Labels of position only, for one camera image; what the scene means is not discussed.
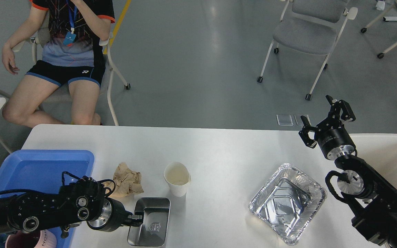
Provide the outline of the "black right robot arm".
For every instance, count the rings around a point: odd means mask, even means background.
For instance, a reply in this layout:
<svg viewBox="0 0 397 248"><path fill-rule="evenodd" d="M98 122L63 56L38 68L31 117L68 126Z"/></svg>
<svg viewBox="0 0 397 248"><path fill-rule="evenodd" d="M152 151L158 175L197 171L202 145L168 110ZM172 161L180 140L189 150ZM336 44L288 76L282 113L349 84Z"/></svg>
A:
<svg viewBox="0 0 397 248"><path fill-rule="evenodd" d="M307 147L319 145L324 158L341 169L329 171L325 182L331 195L353 212L352 226L369 242L397 248L397 189L357 156L344 126L356 119L350 104L330 95L326 99L330 105L327 117L312 126L301 116L299 136Z"/></svg>

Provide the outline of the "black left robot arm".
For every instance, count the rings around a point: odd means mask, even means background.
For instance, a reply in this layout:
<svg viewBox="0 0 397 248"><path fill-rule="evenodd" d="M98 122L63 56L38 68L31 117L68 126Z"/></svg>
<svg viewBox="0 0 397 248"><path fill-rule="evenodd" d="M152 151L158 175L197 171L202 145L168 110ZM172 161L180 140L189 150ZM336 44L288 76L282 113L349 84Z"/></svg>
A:
<svg viewBox="0 0 397 248"><path fill-rule="evenodd" d="M131 213L110 195L114 188L88 176L62 184L57 194L31 189L0 191L0 234L32 233L59 227L61 237L69 229L87 222L90 229L112 232L119 227L139 227L144 213Z"/></svg>

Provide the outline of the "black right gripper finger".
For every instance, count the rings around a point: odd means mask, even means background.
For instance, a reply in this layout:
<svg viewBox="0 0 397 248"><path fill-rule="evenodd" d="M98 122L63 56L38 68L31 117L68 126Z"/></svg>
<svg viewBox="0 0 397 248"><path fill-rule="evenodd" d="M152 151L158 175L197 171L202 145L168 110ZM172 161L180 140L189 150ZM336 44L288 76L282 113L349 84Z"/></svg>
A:
<svg viewBox="0 0 397 248"><path fill-rule="evenodd" d="M319 128L317 126L315 126L315 127L311 126L311 124L306 116L300 116L300 118L303 123L303 127L302 127L302 130L299 131L299 136L301 137L303 143L307 147L314 149L316 147L318 141L315 139L312 139L309 136L309 132L313 132L313 133L317 134L319 132Z"/></svg>
<svg viewBox="0 0 397 248"><path fill-rule="evenodd" d="M330 95L326 95L326 99L330 104L330 111L325 119L326 126L343 126L344 122L356 120L356 116L348 102L333 99Z"/></svg>

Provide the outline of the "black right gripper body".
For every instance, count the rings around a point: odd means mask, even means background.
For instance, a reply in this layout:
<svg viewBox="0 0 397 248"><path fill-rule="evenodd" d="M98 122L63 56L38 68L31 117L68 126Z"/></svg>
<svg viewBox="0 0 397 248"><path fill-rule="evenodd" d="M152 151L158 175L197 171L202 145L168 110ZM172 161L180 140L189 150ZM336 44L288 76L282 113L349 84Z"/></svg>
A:
<svg viewBox="0 0 397 248"><path fill-rule="evenodd" d="M318 134L318 145L325 159L335 160L356 151L356 145L345 128L328 129Z"/></svg>

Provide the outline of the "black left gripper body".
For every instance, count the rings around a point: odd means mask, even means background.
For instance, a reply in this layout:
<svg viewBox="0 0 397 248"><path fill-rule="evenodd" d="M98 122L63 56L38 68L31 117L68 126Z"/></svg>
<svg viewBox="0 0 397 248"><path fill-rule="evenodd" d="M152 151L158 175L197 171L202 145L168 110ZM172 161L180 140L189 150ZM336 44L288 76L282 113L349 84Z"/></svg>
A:
<svg viewBox="0 0 397 248"><path fill-rule="evenodd" d="M120 201L106 198L103 201L99 217L88 221L90 229L102 232L112 232L121 226L124 226L125 220L131 215Z"/></svg>

